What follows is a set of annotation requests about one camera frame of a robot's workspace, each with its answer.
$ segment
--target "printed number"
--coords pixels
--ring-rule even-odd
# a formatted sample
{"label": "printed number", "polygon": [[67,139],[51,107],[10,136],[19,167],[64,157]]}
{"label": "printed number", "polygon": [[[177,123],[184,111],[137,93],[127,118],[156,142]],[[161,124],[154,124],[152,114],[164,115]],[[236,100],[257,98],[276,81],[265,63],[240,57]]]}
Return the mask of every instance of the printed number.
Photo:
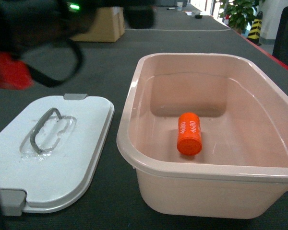
{"label": "printed number", "polygon": [[190,121],[191,132],[196,133],[196,122]]}
{"label": "printed number", "polygon": [[186,122],[184,121],[180,124],[180,133],[184,134],[185,131],[186,131]]}

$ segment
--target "red object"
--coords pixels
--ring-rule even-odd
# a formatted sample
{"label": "red object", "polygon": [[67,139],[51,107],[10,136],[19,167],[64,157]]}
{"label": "red object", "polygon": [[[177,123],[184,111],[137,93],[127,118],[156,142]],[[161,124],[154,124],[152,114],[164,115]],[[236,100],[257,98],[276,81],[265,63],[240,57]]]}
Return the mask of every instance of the red object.
{"label": "red object", "polygon": [[178,120],[177,149],[184,155],[195,155],[202,150],[200,118],[184,113]]}
{"label": "red object", "polygon": [[0,52],[0,89],[24,90],[32,85],[27,66],[9,53]]}
{"label": "red object", "polygon": [[224,24],[229,25],[229,15],[228,14],[226,14],[226,16],[225,16]]}

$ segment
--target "potted plant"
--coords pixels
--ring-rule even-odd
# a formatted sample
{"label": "potted plant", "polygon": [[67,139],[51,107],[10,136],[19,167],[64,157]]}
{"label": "potted plant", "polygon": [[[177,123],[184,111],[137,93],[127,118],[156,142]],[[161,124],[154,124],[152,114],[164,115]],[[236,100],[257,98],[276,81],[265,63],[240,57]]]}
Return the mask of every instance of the potted plant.
{"label": "potted plant", "polygon": [[252,24],[256,16],[254,16],[254,9],[259,5],[259,0],[233,0],[228,3],[227,0],[222,0],[221,8],[225,7],[224,12],[220,17],[229,15],[229,27],[233,28],[239,34],[249,24]]}

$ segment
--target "dark table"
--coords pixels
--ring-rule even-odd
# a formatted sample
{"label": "dark table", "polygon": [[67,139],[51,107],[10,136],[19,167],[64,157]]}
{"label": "dark table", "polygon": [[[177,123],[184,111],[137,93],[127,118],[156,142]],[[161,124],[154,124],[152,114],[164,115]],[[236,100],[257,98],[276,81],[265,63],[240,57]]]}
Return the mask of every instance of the dark table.
{"label": "dark table", "polygon": [[[158,8],[157,25],[150,30],[126,27],[126,33],[115,43],[80,43],[80,46],[86,61],[74,80],[57,88],[36,83],[24,91],[0,90],[0,131],[41,97],[87,93],[109,99],[115,106],[115,114],[93,181],[76,203],[59,212],[7,217],[11,229],[288,230],[288,192],[264,214],[250,220],[158,213],[142,200],[135,170],[116,146],[130,82],[138,60],[145,55],[175,52],[241,56],[254,62],[288,95],[287,70],[213,18],[195,19],[163,7]],[[24,59],[47,74],[64,76],[71,69],[71,55],[64,46],[48,46],[28,53]]]}

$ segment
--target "green leaves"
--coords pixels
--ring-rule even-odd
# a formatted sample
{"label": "green leaves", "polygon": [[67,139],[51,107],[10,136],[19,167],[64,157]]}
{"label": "green leaves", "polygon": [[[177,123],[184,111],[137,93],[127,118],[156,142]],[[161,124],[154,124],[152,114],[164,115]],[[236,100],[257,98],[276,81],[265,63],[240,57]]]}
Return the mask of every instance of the green leaves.
{"label": "green leaves", "polygon": [[248,23],[252,23],[256,18],[254,16],[254,5],[258,5],[259,0],[234,0],[227,5],[225,12],[220,14],[220,17],[229,15],[229,26],[244,30]]}

